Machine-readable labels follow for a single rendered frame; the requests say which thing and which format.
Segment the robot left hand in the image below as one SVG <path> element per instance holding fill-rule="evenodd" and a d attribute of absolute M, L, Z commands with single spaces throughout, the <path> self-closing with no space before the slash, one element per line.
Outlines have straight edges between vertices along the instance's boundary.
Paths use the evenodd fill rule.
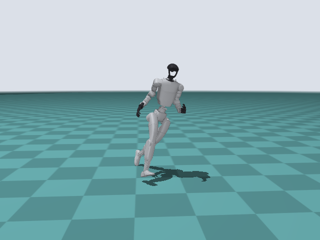
<path fill-rule="evenodd" d="M 181 113 L 185 114 L 186 113 L 186 106 L 185 104 L 183 104 L 182 108 L 181 108 Z"/>

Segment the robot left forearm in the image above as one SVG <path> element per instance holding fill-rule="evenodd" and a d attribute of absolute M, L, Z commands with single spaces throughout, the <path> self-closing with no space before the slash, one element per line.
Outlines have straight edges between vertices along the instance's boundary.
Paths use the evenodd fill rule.
<path fill-rule="evenodd" d="M 181 108 L 182 108 L 182 107 L 181 107 L 181 103 L 177 103 L 177 104 L 175 105 L 175 108 L 177 109 L 177 112 L 178 112 L 178 113 L 182 114 L 182 113 L 181 113 Z"/>

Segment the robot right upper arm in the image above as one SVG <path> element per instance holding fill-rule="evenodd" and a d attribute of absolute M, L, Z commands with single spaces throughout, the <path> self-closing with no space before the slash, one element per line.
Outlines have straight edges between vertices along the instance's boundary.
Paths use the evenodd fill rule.
<path fill-rule="evenodd" d="M 149 96 L 151 96 L 152 98 L 156 95 L 156 90 L 158 89 L 158 87 L 162 84 L 162 79 L 159 78 L 155 78 L 151 87 L 151 91 L 149 92 Z"/>

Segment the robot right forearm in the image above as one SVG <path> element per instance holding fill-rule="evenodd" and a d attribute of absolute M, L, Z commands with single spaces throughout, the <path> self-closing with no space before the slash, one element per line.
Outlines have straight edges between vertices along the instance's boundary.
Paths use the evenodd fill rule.
<path fill-rule="evenodd" d="M 150 92 L 150 91 L 149 91 Z M 143 108 L 144 108 L 144 106 L 146 106 L 147 104 L 148 104 L 148 102 L 151 100 L 152 98 L 149 96 L 149 93 L 147 94 L 147 96 L 146 96 L 146 98 L 143 100 L 143 102 L 141 102 L 141 103 L 144 103 L 144 105 L 143 105 Z M 141 104 L 140 103 L 140 104 Z"/>

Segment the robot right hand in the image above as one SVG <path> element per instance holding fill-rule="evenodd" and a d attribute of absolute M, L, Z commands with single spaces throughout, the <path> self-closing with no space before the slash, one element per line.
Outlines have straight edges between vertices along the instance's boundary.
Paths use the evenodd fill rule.
<path fill-rule="evenodd" d="M 141 113 L 140 113 L 140 110 L 141 110 L 143 107 L 144 107 L 144 103 L 142 102 L 142 103 L 139 104 L 139 106 L 138 106 L 137 113 L 136 113 L 136 116 L 137 116 L 137 117 L 140 116 L 140 115 L 139 115 L 139 114 L 141 114 Z"/>

